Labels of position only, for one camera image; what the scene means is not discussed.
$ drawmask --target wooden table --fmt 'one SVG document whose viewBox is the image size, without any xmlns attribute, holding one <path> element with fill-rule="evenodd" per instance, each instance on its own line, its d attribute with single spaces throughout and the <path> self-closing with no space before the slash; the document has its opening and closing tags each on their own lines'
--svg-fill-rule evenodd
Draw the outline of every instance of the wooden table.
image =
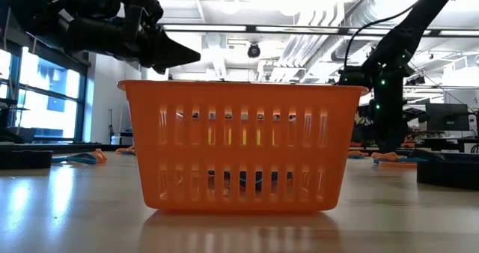
<svg viewBox="0 0 479 253">
<path fill-rule="evenodd" d="M 314 216 L 173 216 L 147 208 L 134 156 L 0 172 L 0 252 L 479 252 L 479 194 L 350 160 Z"/>
</svg>

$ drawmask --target desk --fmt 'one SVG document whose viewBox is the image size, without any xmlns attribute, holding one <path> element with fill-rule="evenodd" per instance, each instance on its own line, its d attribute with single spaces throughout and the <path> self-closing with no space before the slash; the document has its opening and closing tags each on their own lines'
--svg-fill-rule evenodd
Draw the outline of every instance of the desk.
<svg viewBox="0 0 479 253">
<path fill-rule="evenodd" d="M 350 160 L 313 216 L 174 216 L 147 208 L 134 156 L 0 172 L 0 252 L 477 252 L 479 193 Z"/>
</svg>

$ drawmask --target glass window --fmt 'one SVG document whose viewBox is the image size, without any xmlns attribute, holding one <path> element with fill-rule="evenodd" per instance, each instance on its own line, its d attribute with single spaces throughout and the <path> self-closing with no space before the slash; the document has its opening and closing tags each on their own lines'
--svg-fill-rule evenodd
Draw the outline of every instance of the glass window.
<svg viewBox="0 0 479 253">
<path fill-rule="evenodd" d="M 7 98 L 7 85 L 0 84 L 0 98 L 6 99 Z"/>
<path fill-rule="evenodd" d="M 37 128 L 35 137 L 73 138 L 75 135 L 76 102 L 49 97 L 33 91 L 19 91 L 19 107 L 16 126 Z"/>
<path fill-rule="evenodd" d="M 0 50 L 0 78 L 8 79 L 10 77 L 10 65 L 12 55 L 9 52 Z"/>
<path fill-rule="evenodd" d="M 20 83 L 78 98 L 80 74 L 24 50 L 20 67 Z"/>
</svg>

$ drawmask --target window frame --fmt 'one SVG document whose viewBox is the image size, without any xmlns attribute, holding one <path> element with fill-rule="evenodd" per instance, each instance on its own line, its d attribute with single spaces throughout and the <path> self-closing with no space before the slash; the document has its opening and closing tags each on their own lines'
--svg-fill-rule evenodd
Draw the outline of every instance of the window frame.
<svg viewBox="0 0 479 253">
<path fill-rule="evenodd" d="M 13 52 L 9 52 L 12 55 L 10 62 L 10 76 L 9 78 L 12 81 L 12 89 L 9 86 L 9 79 L 1 79 L 1 83 L 6 83 L 7 87 L 7 98 L 13 98 L 13 95 L 18 95 L 19 90 L 23 89 L 25 91 L 33 91 L 48 97 L 55 97 L 62 100 L 71 100 L 76 103 L 76 120 L 75 120 L 75 134 L 73 138 L 62 138 L 62 137 L 34 137 L 34 141 L 74 141 L 80 142 L 83 138 L 83 117 L 85 115 L 85 95 L 86 95 L 86 84 L 87 84 L 87 71 L 88 65 L 81 64 L 80 62 L 74 61 L 72 58 L 67 57 L 64 54 L 59 55 L 59 52 L 56 50 L 49 49 L 42 44 L 37 45 L 35 55 L 38 55 L 40 58 L 50 61 L 54 64 L 57 64 L 60 67 L 64 67 L 68 70 L 75 70 L 79 73 L 79 95 L 78 98 L 69 97 L 67 95 L 48 91 L 41 88 L 31 87 L 20 83 L 20 64 L 22 63 L 22 53 L 18 52 L 22 49 L 21 46 L 12 43 L 10 41 L 8 46 L 12 46 Z M 11 112 L 8 118 L 10 125 L 15 125 L 16 123 L 16 112 Z"/>
</svg>

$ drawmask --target computer monitor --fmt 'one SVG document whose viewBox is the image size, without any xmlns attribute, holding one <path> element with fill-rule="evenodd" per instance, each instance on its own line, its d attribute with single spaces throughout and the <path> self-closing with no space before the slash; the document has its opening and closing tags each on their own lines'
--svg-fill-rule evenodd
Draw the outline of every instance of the computer monitor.
<svg viewBox="0 0 479 253">
<path fill-rule="evenodd" d="M 469 131 L 469 116 L 466 104 L 427 103 L 429 115 L 427 130 Z"/>
</svg>

